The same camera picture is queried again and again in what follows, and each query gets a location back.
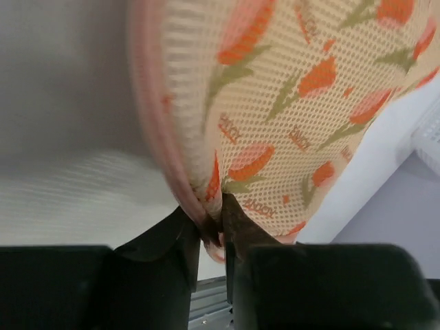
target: mesh laundry bag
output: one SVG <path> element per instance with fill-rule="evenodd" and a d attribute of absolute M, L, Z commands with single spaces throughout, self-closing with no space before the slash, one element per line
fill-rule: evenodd
<path fill-rule="evenodd" d="M 232 193 L 283 243 L 381 109 L 439 71 L 439 1 L 133 0 L 130 15 L 140 120 L 182 208 L 203 228 Z"/>

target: light purple wall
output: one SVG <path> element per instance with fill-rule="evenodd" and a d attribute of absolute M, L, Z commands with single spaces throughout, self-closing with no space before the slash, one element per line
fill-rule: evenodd
<path fill-rule="evenodd" d="M 440 177 L 412 154 L 334 242 L 394 243 L 440 278 Z"/>

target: gray surface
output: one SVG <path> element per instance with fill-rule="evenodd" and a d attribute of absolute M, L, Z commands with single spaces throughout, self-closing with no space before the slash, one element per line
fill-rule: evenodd
<path fill-rule="evenodd" d="M 440 177 L 413 153 L 335 238 L 394 243 L 428 278 L 440 278 Z"/>
<path fill-rule="evenodd" d="M 191 296 L 188 330 L 233 329 L 232 306 L 226 299 L 225 277 L 198 282 Z"/>
<path fill-rule="evenodd" d="M 124 243 L 177 206 L 138 124 L 123 0 L 0 3 L 0 244 Z"/>

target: pink fabric edge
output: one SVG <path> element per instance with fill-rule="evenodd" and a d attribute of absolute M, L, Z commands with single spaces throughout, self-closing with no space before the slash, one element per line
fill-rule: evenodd
<path fill-rule="evenodd" d="M 172 124 L 163 112 L 166 95 L 160 47 L 160 10 L 164 0 L 133 0 L 129 8 L 129 58 L 138 113 L 153 157 L 184 212 L 199 226 L 206 211 L 194 195 Z"/>

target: black plastic part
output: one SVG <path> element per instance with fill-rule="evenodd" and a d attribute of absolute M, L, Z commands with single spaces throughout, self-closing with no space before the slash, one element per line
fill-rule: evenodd
<path fill-rule="evenodd" d="M 119 247 L 95 308 L 103 307 L 103 329 L 187 329 L 199 251 L 199 232 L 181 208 Z"/>
<path fill-rule="evenodd" d="M 108 247 L 0 248 L 0 329 L 83 329 Z"/>
<path fill-rule="evenodd" d="M 0 248 L 0 329 L 186 330 L 199 248 L 181 208 L 116 251 Z"/>
<path fill-rule="evenodd" d="M 241 208 L 234 195 L 223 194 L 221 209 L 223 237 L 225 244 L 226 282 L 228 302 L 233 303 L 234 270 L 242 263 L 255 245 L 280 245 L 280 243 L 259 227 Z"/>
<path fill-rule="evenodd" d="M 223 196 L 236 330 L 437 329 L 439 283 L 393 245 L 281 245 Z"/>

